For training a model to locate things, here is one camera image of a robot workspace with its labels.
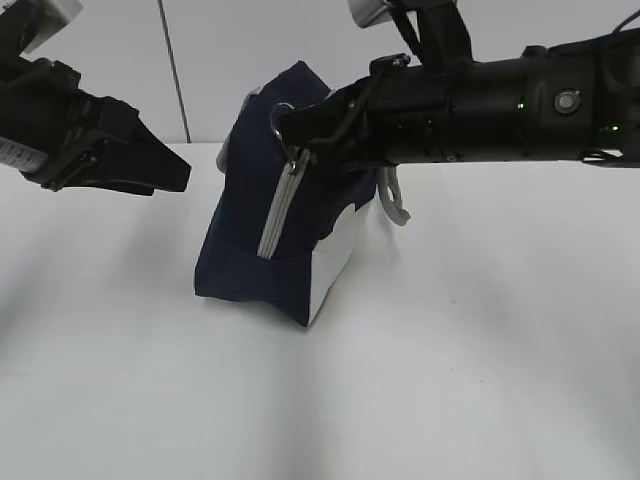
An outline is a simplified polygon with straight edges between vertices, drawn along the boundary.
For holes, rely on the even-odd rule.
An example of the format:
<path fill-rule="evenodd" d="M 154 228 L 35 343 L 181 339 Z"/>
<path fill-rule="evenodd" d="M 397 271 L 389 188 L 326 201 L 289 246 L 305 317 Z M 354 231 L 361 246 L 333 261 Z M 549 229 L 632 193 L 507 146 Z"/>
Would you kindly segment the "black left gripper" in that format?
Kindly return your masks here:
<path fill-rule="evenodd" d="M 59 61 L 1 59 L 1 162 L 49 190 L 185 191 L 190 164 L 151 133 L 139 111 L 85 92 L 79 81 Z"/>

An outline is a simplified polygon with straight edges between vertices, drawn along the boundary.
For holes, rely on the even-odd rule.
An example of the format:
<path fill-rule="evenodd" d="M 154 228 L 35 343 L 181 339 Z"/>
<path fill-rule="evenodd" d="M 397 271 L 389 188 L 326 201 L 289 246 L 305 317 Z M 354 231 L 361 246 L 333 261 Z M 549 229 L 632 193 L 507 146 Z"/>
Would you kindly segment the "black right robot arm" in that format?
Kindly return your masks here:
<path fill-rule="evenodd" d="M 340 173 L 415 163 L 639 164 L 639 33 L 443 72 L 386 67 L 284 114 L 284 143 Z"/>

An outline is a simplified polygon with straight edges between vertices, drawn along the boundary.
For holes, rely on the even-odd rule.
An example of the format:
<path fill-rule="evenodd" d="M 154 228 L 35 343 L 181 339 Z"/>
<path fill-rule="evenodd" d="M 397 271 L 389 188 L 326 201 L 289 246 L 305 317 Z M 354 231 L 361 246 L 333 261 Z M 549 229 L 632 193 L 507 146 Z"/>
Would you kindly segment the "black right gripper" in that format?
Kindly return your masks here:
<path fill-rule="evenodd" d="M 324 168 L 442 163 L 448 144 L 449 76 L 401 56 L 372 62 L 370 74 L 322 101 L 283 113 L 277 132 L 287 146 L 319 148 Z"/>

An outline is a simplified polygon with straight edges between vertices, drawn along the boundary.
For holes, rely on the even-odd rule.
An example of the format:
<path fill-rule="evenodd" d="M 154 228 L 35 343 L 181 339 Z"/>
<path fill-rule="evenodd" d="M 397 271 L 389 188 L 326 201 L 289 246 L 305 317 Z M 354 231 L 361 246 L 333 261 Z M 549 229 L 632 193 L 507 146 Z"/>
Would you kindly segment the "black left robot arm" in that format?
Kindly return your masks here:
<path fill-rule="evenodd" d="M 82 90 L 80 73 L 61 61 L 26 59 L 82 10 L 79 1 L 2 2 L 2 164 L 53 192 L 185 191 L 190 165 L 147 128 L 136 108 Z"/>

